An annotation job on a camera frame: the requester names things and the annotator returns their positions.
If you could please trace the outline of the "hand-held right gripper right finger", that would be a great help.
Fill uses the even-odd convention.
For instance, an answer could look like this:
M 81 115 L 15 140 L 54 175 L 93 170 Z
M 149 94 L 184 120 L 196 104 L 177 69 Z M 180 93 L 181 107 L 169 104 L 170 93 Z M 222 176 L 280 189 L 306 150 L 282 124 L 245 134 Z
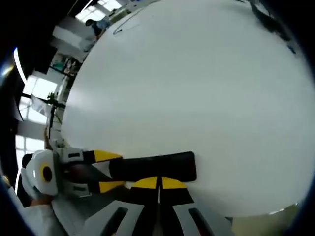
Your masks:
M 182 182 L 161 178 L 160 222 L 166 236 L 232 236 L 231 222 L 196 201 Z

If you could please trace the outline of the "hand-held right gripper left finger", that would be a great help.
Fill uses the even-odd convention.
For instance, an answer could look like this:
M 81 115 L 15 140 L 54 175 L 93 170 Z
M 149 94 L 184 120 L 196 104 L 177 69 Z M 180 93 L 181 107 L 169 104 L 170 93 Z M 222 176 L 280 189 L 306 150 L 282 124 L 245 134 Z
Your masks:
M 127 197 L 115 200 L 88 218 L 85 236 L 151 236 L 157 220 L 158 177 L 139 180 Z

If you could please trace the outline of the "person's left hand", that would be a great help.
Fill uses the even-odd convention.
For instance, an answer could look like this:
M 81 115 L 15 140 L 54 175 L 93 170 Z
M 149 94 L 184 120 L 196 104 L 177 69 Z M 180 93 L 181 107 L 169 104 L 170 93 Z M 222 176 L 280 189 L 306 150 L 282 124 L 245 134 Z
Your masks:
M 30 206 L 38 206 L 38 205 L 50 205 L 52 202 L 52 198 L 44 198 L 44 199 L 33 199 L 31 201 Z

